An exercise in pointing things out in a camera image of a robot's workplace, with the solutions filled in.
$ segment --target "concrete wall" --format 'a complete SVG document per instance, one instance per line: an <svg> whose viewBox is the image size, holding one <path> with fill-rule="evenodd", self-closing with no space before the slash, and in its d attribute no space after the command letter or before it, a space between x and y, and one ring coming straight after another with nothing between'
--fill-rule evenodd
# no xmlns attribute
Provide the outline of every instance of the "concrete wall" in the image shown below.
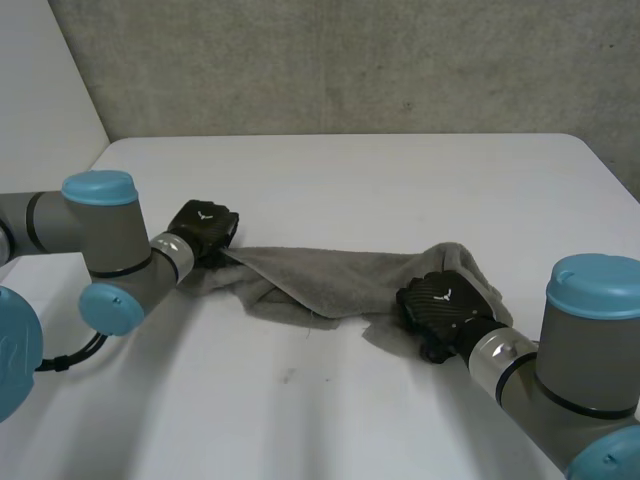
<svg viewBox="0 0 640 480"><path fill-rule="evenodd" d="M637 0L50 0L112 140L565 132L640 197Z"/></svg>

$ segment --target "table surface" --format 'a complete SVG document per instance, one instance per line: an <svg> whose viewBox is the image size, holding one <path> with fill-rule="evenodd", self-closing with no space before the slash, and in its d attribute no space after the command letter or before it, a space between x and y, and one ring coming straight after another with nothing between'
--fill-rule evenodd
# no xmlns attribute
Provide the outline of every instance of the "table surface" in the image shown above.
<svg viewBox="0 0 640 480"><path fill-rule="evenodd" d="M133 175L150 236L197 198L240 213L237 245L463 243L533 338L557 260L640 258L637 202L566 135L131 139L95 168ZM88 282L73 254L21 259L3 284L52 356L90 336L76 309ZM91 361L37 375L0 425L2 478L562 478L459 359L397 358L365 326L309 331L249 317L228 292L173 292Z"/></svg>

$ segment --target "blue cap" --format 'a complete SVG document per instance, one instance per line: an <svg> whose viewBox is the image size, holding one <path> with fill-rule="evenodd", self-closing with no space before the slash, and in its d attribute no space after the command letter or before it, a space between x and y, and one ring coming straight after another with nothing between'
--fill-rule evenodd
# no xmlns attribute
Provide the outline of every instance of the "blue cap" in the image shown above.
<svg viewBox="0 0 640 480"><path fill-rule="evenodd" d="M36 312L13 290L0 287L0 422L25 401L42 363L42 328Z"/></svg>
<svg viewBox="0 0 640 480"><path fill-rule="evenodd" d="M127 205L138 199L131 175L116 170L89 170L73 175L64 181L61 192L72 202L100 207Z"/></svg>
<svg viewBox="0 0 640 480"><path fill-rule="evenodd" d="M106 283L85 288L78 307L83 320L103 335L126 335L144 320L144 310L135 298Z"/></svg>
<svg viewBox="0 0 640 480"><path fill-rule="evenodd" d="M585 448L569 464L567 480L640 478L640 426L622 428Z"/></svg>
<svg viewBox="0 0 640 480"><path fill-rule="evenodd" d="M588 253L560 260L547 300L563 312L594 320L640 317L640 262Z"/></svg>

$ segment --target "cloth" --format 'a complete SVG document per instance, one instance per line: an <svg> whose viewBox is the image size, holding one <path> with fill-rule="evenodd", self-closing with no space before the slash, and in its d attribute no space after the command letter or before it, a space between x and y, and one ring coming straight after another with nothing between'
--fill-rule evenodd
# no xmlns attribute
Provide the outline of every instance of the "cloth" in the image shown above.
<svg viewBox="0 0 640 480"><path fill-rule="evenodd" d="M396 292L429 272L459 272L488 301L496 320L513 323L500 292L457 243L438 244L419 254L280 247L223 253L231 259L228 266L195 269L181 290L206 295L229 287L250 315L308 328L333 329L342 318L364 316L370 326L363 337L397 355L416 356L418 347L403 326Z"/></svg>

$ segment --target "wire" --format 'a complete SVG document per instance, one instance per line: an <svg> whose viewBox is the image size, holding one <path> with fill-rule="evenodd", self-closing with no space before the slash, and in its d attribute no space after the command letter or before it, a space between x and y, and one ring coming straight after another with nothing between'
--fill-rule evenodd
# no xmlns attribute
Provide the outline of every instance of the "wire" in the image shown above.
<svg viewBox="0 0 640 480"><path fill-rule="evenodd" d="M36 372L63 372L69 370L70 367L77 365L80 362L84 362L88 358L91 358L107 341L107 336L97 333L93 336L89 343L71 355L62 355L52 359L44 358L42 363Z"/></svg>

